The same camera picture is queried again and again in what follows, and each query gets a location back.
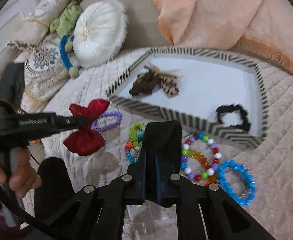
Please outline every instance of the peach fabric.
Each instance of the peach fabric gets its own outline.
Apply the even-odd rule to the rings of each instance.
[[[152,0],[171,45],[230,49],[277,61],[293,74],[293,7],[288,0]]]

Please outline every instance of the red satin hair bow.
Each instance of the red satin hair bow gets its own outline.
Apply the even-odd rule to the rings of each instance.
[[[110,102],[103,99],[93,100],[88,107],[76,104],[70,105],[69,110],[73,115],[85,115],[90,119],[90,125],[79,127],[78,131],[72,133],[64,140],[64,145],[70,152],[77,153],[80,156],[87,156],[95,153],[105,145],[103,136],[98,131],[91,129],[91,123],[104,113],[109,107]]]

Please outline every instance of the purple bead bracelet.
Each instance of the purple bead bracelet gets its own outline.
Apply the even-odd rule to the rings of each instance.
[[[115,123],[106,125],[104,127],[98,127],[97,126],[97,120],[103,117],[107,117],[107,116],[116,116],[116,121]],[[112,128],[117,127],[118,125],[120,125],[121,120],[122,120],[122,114],[119,111],[112,111],[112,112],[104,112],[103,114],[101,114],[96,120],[94,120],[94,122],[91,125],[91,129],[98,131],[98,132],[105,132],[107,130],[110,130]]]

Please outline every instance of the metal screw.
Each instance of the metal screw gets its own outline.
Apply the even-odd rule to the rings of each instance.
[[[215,183],[211,183],[208,185],[208,188],[212,191],[217,191],[219,189],[219,186]]]
[[[91,185],[87,185],[87,186],[84,188],[84,192],[85,192],[85,193],[91,193],[93,190],[94,190],[94,187],[91,186]]]
[[[123,175],[122,179],[124,181],[130,181],[132,179],[132,176],[130,174],[125,174],[125,175]]]
[[[172,174],[171,175],[171,180],[179,180],[181,176],[179,174]]]

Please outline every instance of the white bead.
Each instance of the white bead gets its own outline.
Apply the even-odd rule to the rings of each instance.
[[[209,139],[208,140],[208,145],[211,145],[212,143],[214,143],[214,140],[213,139]]]
[[[189,148],[190,148],[190,146],[187,143],[183,145],[184,150],[188,150]]]
[[[208,170],[207,170],[207,174],[208,174],[209,176],[214,175],[214,170],[213,170],[212,168],[208,169]]]
[[[185,169],[184,169],[184,173],[185,173],[185,174],[189,174],[189,173],[191,173],[191,169],[190,169],[190,168],[185,168]]]
[[[220,153],[216,153],[216,154],[214,155],[214,158],[221,159],[221,158],[222,158],[222,154],[220,154]]]

